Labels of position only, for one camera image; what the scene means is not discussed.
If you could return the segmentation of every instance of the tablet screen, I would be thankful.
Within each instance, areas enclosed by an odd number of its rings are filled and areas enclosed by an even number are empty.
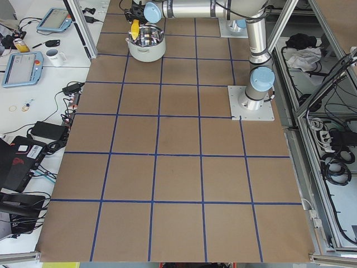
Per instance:
[[[53,9],[46,18],[46,21],[41,25],[44,28],[58,29],[68,16],[68,11],[63,9]]]
[[[29,82],[31,80],[33,62],[35,54],[16,55],[12,59],[9,75],[7,77],[8,84],[16,84]]]

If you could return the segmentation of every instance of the pot handle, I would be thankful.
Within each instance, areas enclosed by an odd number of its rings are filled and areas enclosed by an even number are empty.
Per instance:
[[[149,53],[149,50],[148,49],[138,49],[138,52],[140,53]]]

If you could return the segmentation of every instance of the red laptop logo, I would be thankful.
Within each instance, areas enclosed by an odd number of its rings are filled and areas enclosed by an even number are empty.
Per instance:
[[[13,160],[12,160],[12,165],[13,166],[15,166],[15,165],[18,165],[18,164],[24,164],[25,162],[23,162],[23,160],[22,159],[20,159],[20,158],[17,158],[17,157],[15,157]]]

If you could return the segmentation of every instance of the white table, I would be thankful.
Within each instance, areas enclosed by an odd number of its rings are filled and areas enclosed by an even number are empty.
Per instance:
[[[26,87],[2,88],[0,98],[0,133],[15,130],[22,125],[35,123],[44,120],[56,109],[54,95],[65,87],[70,81],[84,82],[89,68],[56,68],[44,67],[41,79],[36,85]],[[65,110],[65,104],[62,99],[64,94],[57,96],[59,110],[47,122],[60,125],[62,123],[60,114]],[[26,101],[34,99],[27,112],[21,111]],[[15,105],[16,111],[10,112],[9,107]],[[8,136],[26,136],[29,127],[25,127]],[[46,156],[42,165],[50,171],[57,173],[60,167],[64,149],[52,156]],[[52,193],[54,184],[46,179],[31,179],[24,192],[42,191]],[[40,235],[41,229],[35,230],[32,234],[22,234],[18,239],[7,238],[0,241],[0,254],[23,253],[35,250],[35,246]]]
[[[85,7],[89,8],[95,8],[96,12],[94,15],[90,13],[86,13],[87,16],[92,16],[96,18],[97,20],[104,21],[105,19],[105,9],[108,8],[109,0],[84,0],[80,1],[82,9]],[[64,8],[64,3],[63,1],[60,0],[34,0],[33,3],[31,4],[30,8],[28,9],[26,13],[26,17],[38,17],[42,18],[45,16],[45,14],[48,12],[48,10],[51,7],[59,7],[59,8]],[[21,23],[21,26],[26,25],[26,23],[30,21],[24,20]],[[51,47],[46,47],[45,44],[32,49],[33,46],[43,43],[47,40],[53,40],[53,39],[60,39],[61,44],[58,47],[54,47],[54,49],[58,49],[59,51],[62,51],[65,56],[67,57],[67,61],[63,65],[63,67],[89,67],[90,66],[90,60],[87,57],[87,54],[85,53],[85,50],[83,48],[83,45],[79,39],[78,33],[75,29],[74,24],[72,23],[69,28],[67,28],[64,32],[62,33],[52,33],[48,36],[42,35],[40,33],[36,32],[36,26],[38,25],[37,22],[32,22],[29,25],[26,25],[23,30],[27,32],[24,41],[26,45],[30,48],[31,51],[40,51],[44,55],[44,66],[52,66],[51,62],[49,59],[46,57],[46,51],[49,49],[52,49]],[[100,35],[100,30],[102,29],[103,24],[101,22],[94,22],[93,24],[88,24],[89,30],[92,34],[93,40],[95,43],[98,42],[98,38]],[[12,50],[11,54],[17,53],[17,50]],[[9,56],[3,56],[0,57],[0,66],[6,66],[8,62]]]

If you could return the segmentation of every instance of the small bottle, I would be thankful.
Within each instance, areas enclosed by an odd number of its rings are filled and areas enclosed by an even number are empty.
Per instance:
[[[30,49],[21,38],[16,38],[13,40],[13,44],[20,52],[30,52]]]

